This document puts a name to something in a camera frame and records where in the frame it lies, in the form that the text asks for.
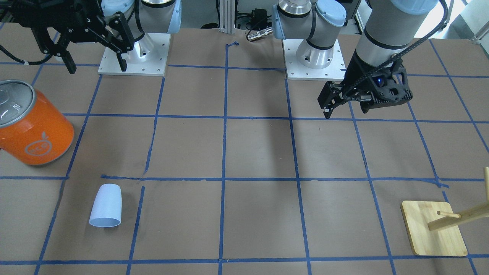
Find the aluminum base plate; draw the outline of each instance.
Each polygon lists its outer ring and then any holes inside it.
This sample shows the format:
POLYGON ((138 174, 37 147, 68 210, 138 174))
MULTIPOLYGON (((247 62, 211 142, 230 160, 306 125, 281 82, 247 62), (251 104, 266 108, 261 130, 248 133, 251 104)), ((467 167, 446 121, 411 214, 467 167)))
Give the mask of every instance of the aluminum base plate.
POLYGON ((287 68, 287 78, 290 80, 321 80, 321 81, 342 81, 345 77, 345 62, 339 48, 338 39, 334 43, 334 56, 329 66, 324 69, 311 69, 302 65, 295 52, 302 40, 287 39, 283 40, 285 65, 287 68))
POLYGON ((164 76, 166 69, 166 61, 168 59, 168 50, 170 48, 171 34, 167 33, 147 33, 150 35, 156 47, 158 48, 159 55, 152 57, 142 63, 127 63, 127 70, 121 71, 119 62, 115 53, 105 48, 104 56, 100 62, 98 68, 99 74, 109 75, 148 75, 148 76, 164 76))

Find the orange can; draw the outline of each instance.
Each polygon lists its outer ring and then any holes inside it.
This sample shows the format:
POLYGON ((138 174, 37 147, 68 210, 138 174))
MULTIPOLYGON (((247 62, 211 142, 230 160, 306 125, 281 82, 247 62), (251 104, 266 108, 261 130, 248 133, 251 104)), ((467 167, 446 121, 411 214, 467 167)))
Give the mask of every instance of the orange can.
POLYGON ((0 81, 0 148, 25 164, 49 163, 71 146, 73 125, 38 90, 0 81))

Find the white cup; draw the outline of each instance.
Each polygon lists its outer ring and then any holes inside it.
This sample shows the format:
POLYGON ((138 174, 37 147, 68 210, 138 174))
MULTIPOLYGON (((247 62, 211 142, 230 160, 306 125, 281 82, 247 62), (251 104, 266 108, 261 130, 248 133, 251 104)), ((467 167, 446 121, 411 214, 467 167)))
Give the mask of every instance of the white cup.
POLYGON ((118 226, 121 223, 121 213, 121 188, 113 183, 102 185, 93 202, 89 223, 95 227, 118 226))

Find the metal can lid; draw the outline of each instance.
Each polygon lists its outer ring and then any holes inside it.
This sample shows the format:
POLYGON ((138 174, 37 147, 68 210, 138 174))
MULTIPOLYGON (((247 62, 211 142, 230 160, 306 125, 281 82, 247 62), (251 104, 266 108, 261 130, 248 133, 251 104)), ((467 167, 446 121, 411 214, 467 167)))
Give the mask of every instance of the metal can lid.
POLYGON ((34 106, 34 88, 21 80, 0 81, 0 128, 22 119, 34 106))

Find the wooden dowel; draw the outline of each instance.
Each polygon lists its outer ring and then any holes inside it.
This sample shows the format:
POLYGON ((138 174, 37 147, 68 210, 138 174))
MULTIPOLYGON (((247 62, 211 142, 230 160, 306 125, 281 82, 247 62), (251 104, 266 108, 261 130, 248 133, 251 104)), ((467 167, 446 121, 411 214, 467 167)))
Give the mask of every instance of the wooden dowel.
POLYGON ((452 217, 452 218, 460 218, 462 216, 460 214, 443 212, 443 211, 436 211, 436 213, 441 216, 452 217))
POLYGON ((486 183, 486 198, 489 202, 489 167, 484 167, 484 182, 486 183))
POLYGON ((431 231, 442 230, 487 217, 489 215, 489 203, 483 203, 481 205, 461 211, 459 214, 461 215, 460 218, 443 217, 432 221, 428 223, 428 228, 431 231))

